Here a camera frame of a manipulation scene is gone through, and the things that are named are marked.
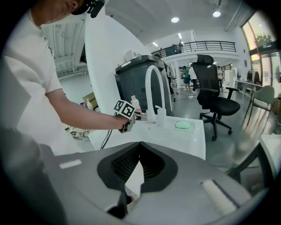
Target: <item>soap bar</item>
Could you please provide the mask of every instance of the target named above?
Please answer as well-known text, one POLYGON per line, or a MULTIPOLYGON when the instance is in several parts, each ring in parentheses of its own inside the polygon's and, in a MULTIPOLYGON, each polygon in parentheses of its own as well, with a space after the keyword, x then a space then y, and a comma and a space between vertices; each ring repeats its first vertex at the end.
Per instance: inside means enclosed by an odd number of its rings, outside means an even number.
POLYGON ((179 129, 189 129, 190 123, 187 121, 177 121, 175 127, 179 129))

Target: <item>trash bin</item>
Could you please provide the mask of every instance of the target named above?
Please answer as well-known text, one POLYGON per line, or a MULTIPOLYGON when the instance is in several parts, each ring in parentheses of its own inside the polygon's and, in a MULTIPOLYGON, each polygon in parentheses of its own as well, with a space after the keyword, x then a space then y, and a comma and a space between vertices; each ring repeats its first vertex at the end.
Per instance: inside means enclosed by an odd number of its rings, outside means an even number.
MULTIPOLYGON (((142 112, 146 112, 148 109, 148 103, 145 92, 145 75, 147 69, 151 65, 155 65, 161 73, 164 86, 165 108, 167 115, 172 116, 168 91, 169 87, 166 81, 167 75, 166 73, 163 73, 165 71, 165 66, 164 63, 156 56, 142 55, 116 68, 116 74, 119 75, 119 79, 116 80, 116 82, 119 85, 120 96, 122 100, 130 102, 131 96, 135 95, 139 100, 142 112)), ((154 112, 157 114, 157 108, 155 105, 162 107, 162 101, 159 80, 155 71, 152 71, 151 74, 151 94, 154 112)))

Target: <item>recessed light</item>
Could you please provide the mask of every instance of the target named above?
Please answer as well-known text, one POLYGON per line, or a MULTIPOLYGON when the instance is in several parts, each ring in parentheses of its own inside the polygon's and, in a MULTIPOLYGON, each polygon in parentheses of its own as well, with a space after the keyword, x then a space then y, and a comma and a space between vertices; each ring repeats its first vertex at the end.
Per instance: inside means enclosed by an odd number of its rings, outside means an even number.
POLYGON ((213 17, 219 17, 221 15, 221 13, 219 11, 215 11, 213 13, 213 17))
POLYGON ((178 17, 173 17, 172 19, 171 19, 171 21, 172 21, 172 23, 177 23, 177 22, 179 22, 179 18, 178 17))

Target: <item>black railing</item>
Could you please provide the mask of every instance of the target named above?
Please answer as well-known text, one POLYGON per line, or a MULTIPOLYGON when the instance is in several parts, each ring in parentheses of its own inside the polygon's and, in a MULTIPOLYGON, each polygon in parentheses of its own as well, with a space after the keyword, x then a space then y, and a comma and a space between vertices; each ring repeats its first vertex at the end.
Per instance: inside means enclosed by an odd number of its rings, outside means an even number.
POLYGON ((170 47, 160 49, 153 52, 153 55, 158 54, 161 58, 181 54, 185 52, 194 51, 233 51, 236 52, 235 43, 230 41, 217 41, 217 40, 207 40, 207 41, 195 41, 184 43, 183 45, 173 44, 170 47))

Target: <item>forearm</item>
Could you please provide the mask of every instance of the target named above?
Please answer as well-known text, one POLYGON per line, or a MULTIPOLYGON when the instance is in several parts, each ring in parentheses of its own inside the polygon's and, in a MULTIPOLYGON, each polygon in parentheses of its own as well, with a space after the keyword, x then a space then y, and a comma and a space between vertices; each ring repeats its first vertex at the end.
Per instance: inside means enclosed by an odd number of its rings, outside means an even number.
POLYGON ((114 116, 95 112, 73 102, 65 104, 64 108, 56 110, 63 123, 85 130, 114 130, 120 125, 114 116))

